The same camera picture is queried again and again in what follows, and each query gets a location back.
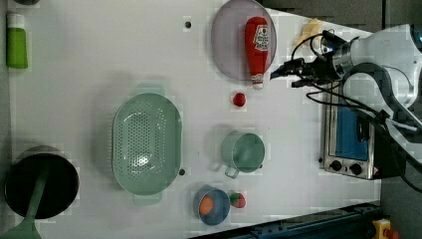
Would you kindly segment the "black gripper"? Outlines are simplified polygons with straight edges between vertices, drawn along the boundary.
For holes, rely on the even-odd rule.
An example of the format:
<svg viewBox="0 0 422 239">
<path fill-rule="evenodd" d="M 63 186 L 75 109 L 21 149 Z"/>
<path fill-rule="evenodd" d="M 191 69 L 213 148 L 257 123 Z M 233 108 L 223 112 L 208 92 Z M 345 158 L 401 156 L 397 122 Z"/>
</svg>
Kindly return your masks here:
<svg viewBox="0 0 422 239">
<path fill-rule="evenodd" d="M 290 60 L 271 72 L 270 79 L 289 75 L 300 78 L 291 83 L 292 88 L 308 87 L 312 84 L 326 85 L 340 79 L 332 64 L 331 56 L 316 57 L 311 63 L 306 63 L 304 58 Z"/>
</svg>

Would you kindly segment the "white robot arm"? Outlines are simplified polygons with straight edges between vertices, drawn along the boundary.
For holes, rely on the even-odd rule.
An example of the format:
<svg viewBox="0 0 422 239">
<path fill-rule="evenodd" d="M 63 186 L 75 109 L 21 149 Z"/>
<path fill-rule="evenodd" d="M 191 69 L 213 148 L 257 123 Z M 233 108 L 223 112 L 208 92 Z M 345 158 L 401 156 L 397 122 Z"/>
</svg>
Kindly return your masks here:
<svg viewBox="0 0 422 239">
<path fill-rule="evenodd" d="M 360 111 L 405 151 L 409 163 L 421 165 L 421 27 L 404 24 L 367 37 L 343 40 L 324 30 L 328 51 L 311 62 L 292 56 L 271 73 L 273 79 L 297 76 L 294 88 L 315 87 L 325 93 L 338 82 L 335 95 Z"/>
</svg>

